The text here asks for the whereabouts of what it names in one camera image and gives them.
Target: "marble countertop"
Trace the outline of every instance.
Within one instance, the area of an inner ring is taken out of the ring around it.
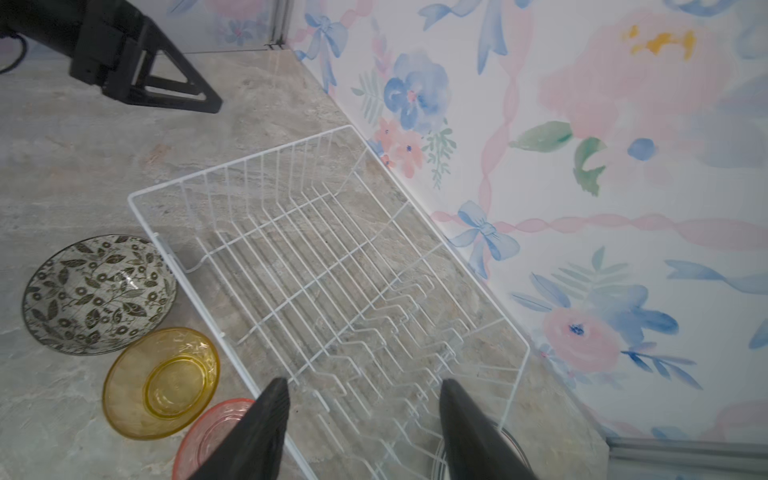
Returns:
[[[68,356],[37,343],[20,314],[53,253],[106,233],[145,236],[130,192],[349,123],[289,51],[189,55],[224,99],[219,114],[130,107],[27,61],[0,78],[0,480],[170,478],[186,430],[126,439],[101,409],[119,352]],[[207,328],[180,292],[163,326]],[[249,396],[226,358],[211,405]],[[516,399],[513,435],[544,478],[605,478],[607,446],[540,359]],[[301,478],[284,457],[281,478]]]

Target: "dish rack plate divider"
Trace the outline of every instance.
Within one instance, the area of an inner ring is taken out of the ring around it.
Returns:
[[[253,397],[288,378],[307,478],[445,470],[444,378],[510,427],[528,342],[353,126],[128,203]]]

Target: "patterned ceramic bowl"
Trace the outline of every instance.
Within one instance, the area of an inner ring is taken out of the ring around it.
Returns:
[[[71,355],[124,348],[152,331],[176,298],[176,280],[149,240],[103,235],[42,264],[22,302],[27,329]]]

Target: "blue bow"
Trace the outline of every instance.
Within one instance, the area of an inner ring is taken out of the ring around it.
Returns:
[[[491,257],[496,261],[513,257],[520,251],[520,244],[509,235],[497,232],[496,227],[485,219],[485,212],[475,202],[464,202],[462,207],[458,209],[458,217],[464,220],[464,223],[474,228],[449,240],[455,247],[468,247],[475,241],[478,233],[480,233],[485,238],[485,244],[488,245],[488,249],[491,251]],[[472,249],[472,255],[469,256],[469,266],[479,276],[487,280],[488,274],[485,272],[485,265],[482,261],[483,250],[483,242],[478,242],[475,248]]]
[[[346,27],[340,22],[331,22],[325,15],[311,15],[310,13],[304,14],[304,19],[310,27],[315,27],[315,35],[312,36],[312,43],[310,43],[309,49],[306,53],[301,50],[296,50],[296,56],[299,61],[304,58],[314,60],[317,55],[320,55],[320,70],[323,75],[323,89],[328,93],[328,84],[336,85],[336,78],[333,76],[331,70],[331,61],[328,55],[328,47],[331,47],[331,51],[336,58],[341,56],[341,53],[346,47],[346,39],[349,33]]]
[[[438,20],[449,13],[457,17],[469,15],[480,5],[481,1],[458,0],[458,3],[453,8],[442,3],[427,5],[419,10],[419,15],[426,18],[424,31],[427,31],[427,28],[433,26]],[[520,8],[525,8],[531,4],[531,0],[515,0],[515,4]],[[478,45],[478,74],[481,74],[485,69],[488,52],[491,50],[499,55],[507,54],[507,45],[504,42],[504,30],[502,29],[501,0],[488,0],[488,7],[485,9],[485,18],[482,21]]]

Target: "pink flower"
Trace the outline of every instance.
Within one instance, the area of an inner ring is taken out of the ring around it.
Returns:
[[[397,148],[393,157],[402,162],[402,174],[413,178],[415,169],[422,167],[422,136],[414,130],[403,132],[397,137]]]
[[[552,310],[544,318],[544,334],[558,357],[580,372],[608,372],[619,357],[618,334],[580,310]]]
[[[684,15],[637,11],[598,29],[573,65],[542,79],[539,103],[576,137],[603,141],[616,123],[692,114],[715,102],[732,64],[714,34]]]
[[[392,159],[389,158],[389,155],[387,155],[387,154],[382,155],[382,163],[385,166],[387,166],[388,168],[393,169],[393,170],[394,170],[395,167],[397,167],[397,165],[395,165],[395,162],[392,161]]]
[[[207,0],[207,6],[222,17],[248,20],[264,10],[264,0]]]
[[[373,134],[373,140],[380,141],[382,143],[382,149],[384,152],[389,152],[392,148],[392,144],[396,142],[396,138],[400,134],[400,123],[397,120],[386,121],[384,117],[379,118],[379,129]]]

